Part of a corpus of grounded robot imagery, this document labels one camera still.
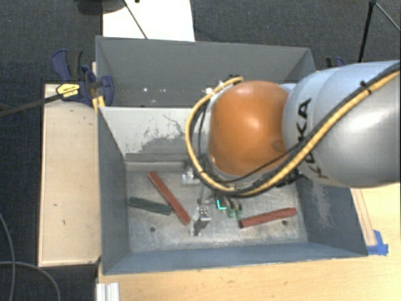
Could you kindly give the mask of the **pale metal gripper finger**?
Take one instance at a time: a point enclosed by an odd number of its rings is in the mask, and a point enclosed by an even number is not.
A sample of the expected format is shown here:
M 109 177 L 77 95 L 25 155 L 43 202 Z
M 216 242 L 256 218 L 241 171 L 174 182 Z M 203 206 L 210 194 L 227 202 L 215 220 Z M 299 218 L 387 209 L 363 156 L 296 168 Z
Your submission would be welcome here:
M 206 205 L 198 206 L 194 215 L 192 216 L 190 235 L 199 236 L 201 231 L 204 230 L 211 222 L 211 219 L 209 207 Z
M 182 184 L 183 185 L 198 185 L 200 179 L 196 176 L 191 164 L 188 161 L 184 162 L 184 171 L 182 173 Z

